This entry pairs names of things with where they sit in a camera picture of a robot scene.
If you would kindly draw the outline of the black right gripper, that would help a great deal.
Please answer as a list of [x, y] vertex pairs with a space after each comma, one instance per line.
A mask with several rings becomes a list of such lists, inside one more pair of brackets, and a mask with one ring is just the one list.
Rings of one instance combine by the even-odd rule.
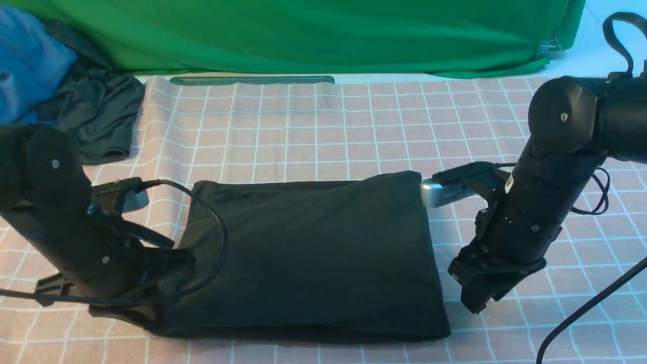
[[545, 254], [562, 230], [564, 205], [489, 202], [479, 210], [475, 237], [451, 261], [448, 273], [460, 284], [460, 302], [479, 314], [522, 280], [543, 270]]

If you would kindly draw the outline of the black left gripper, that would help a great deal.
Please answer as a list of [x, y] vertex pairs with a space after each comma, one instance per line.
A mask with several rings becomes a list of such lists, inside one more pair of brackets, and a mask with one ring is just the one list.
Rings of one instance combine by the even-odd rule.
[[140, 238], [128, 233], [92, 229], [75, 237], [66, 258], [66, 277], [57, 274], [39, 279], [34, 294], [51, 296], [36, 299], [43, 307], [61, 302], [61, 297], [76, 298], [76, 290], [87, 304], [115, 304], [134, 296], [147, 280], [152, 259], [152, 282], [174, 275], [196, 274], [196, 257], [189, 249], [173, 249], [170, 239], [158, 233], [145, 233], [153, 247], [144, 247]]

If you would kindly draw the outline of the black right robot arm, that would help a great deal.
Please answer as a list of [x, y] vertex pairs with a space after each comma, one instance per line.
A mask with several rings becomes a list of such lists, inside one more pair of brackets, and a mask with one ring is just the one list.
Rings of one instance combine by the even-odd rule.
[[645, 163], [645, 104], [644, 78], [564, 76], [538, 88], [531, 136], [511, 174], [495, 169], [487, 181], [467, 180], [488, 207], [448, 272], [471, 313], [545, 267], [544, 254], [606, 159]]

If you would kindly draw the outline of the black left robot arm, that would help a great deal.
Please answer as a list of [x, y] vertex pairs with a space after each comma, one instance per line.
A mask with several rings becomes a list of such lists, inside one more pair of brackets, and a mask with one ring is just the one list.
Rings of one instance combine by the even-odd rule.
[[2, 126], [2, 218], [58, 270], [32, 294], [2, 294], [43, 306], [175, 299], [176, 294], [158, 296], [149, 289], [173, 275], [194, 274], [194, 254], [122, 217], [157, 185], [132, 177], [93, 186], [65, 134], [40, 124]]

